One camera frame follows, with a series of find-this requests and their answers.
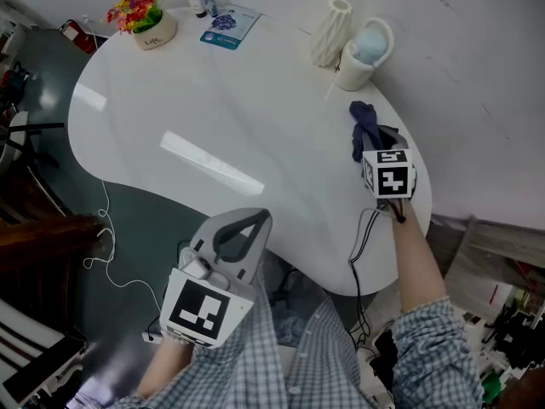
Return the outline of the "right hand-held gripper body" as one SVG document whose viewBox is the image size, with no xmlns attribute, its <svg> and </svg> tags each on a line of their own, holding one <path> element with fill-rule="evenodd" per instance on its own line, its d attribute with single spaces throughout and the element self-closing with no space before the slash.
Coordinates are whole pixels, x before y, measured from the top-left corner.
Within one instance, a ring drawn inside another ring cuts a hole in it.
<svg viewBox="0 0 545 409">
<path fill-rule="evenodd" d="M 398 144 L 382 150 L 377 137 L 363 132 L 363 178 L 376 199 L 411 199 L 416 190 L 416 167 L 408 141 L 398 132 Z"/>
</svg>

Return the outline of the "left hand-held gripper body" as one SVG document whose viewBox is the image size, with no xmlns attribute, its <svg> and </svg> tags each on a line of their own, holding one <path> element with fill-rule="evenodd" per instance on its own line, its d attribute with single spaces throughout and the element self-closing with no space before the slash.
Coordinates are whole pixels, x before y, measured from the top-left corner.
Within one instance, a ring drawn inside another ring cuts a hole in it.
<svg viewBox="0 0 545 409">
<path fill-rule="evenodd" d="M 159 324 L 169 337 L 181 342 L 218 349 L 253 308 L 252 285 L 263 251 L 249 253 L 241 262 L 215 260 L 213 236 L 220 224 L 207 219 L 179 255 L 163 299 Z M 226 242 L 221 253 L 238 254 L 252 228 Z"/>
</svg>

